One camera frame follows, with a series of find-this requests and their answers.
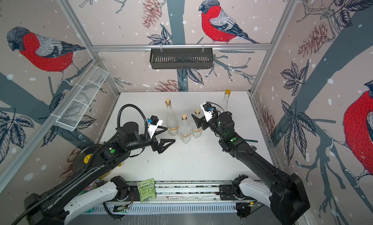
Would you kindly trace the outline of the small corked labelled bottle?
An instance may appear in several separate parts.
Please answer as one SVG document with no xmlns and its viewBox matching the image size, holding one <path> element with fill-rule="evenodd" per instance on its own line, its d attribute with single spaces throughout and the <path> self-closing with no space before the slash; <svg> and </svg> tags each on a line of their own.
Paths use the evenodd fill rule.
<svg viewBox="0 0 373 225">
<path fill-rule="evenodd" d="M 202 136 L 203 130 L 201 127 L 200 128 L 197 127 L 195 118 L 198 120 L 201 118 L 201 111 L 199 109 L 195 110 L 194 114 L 192 115 L 192 120 L 191 120 L 191 125 L 192 125 L 191 133 L 195 139 L 198 139 Z"/>
</svg>

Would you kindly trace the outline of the yellow cap glass bottle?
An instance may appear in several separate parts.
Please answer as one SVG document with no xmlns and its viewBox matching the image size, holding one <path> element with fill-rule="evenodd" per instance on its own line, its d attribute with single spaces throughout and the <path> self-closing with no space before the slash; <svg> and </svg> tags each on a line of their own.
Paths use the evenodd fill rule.
<svg viewBox="0 0 373 225">
<path fill-rule="evenodd" d="M 231 94 L 230 90 L 225 91 L 222 103 L 220 104 L 221 112 L 224 112 L 224 111 L 228 110 L 228 101 L 229 101 L 230 94 Z"/>
</svg>

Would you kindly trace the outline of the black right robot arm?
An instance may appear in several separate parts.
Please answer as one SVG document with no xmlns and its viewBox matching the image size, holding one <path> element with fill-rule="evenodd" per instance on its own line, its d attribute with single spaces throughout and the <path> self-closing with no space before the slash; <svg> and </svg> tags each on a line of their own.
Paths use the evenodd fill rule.
<svg viewBox="0 0 373 225">
<path fill-rule="evenodd" d="M 244 163 L 263 181 L 258 184 L 244 175 L 236 178 L 238 185 L 233 185 L 236 197 L 251 197 L 267 205 L 283 225 L 294 224 L 310 209 L 302 179 L 296 174 L 285 173 L 254 151 L 234 130 L 230 112 L 215 114 L 209 120 L 195 115 L 192 118 L 198 128 L 211 129 L 219 137 L 222 150 Z"/>
</svg>

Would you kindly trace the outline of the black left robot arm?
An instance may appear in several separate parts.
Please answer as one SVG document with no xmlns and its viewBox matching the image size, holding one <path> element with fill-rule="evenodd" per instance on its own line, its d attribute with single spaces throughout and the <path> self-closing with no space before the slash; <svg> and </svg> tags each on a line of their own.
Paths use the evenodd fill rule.
<svg viewBox="0 0 373 225">
<path fill-rule="evenodd" d="M 143 112 L 133 104 L 122 106 L 120 111 L 128 107 L 133 107 L 140 113 L 144 120 L 145 132 L 140 134 L 139 125 L 135 122 L 121 125 L 121 116 L 118 115 L 117 131 L 113 137 L 103 145 L 94 144 L 94 152 L 88 163 L 84 164 L 68 180 L 41 195 L 29 195 L 24 200 L 25 212 L 15 219 L 14 225 L 23 218 L 26 218 L 30 225 L 64 225 L 102 202 L 114 198 L 118 200 L 125 200 L 128 197 L 131 200 L 134 199 L 127 182 L 121 176 L 112 178 L 103 186 L 85 195 L 80 194 L 96 179 L 130 158 L 131 151 L 144 150 L 150 146 L 154 152 L 161 154 L 175 143 L 174 139 L 161 139 L 160 141 L 156 139 L 158 134 L 167 130 L 166 127 L 155 125 L 158 120 L 156 116 L 152 116 L 149 123 Z M 160 130 L 150 135 L 147 131 L 149 127 L 160 128 Z"/>
</svg>

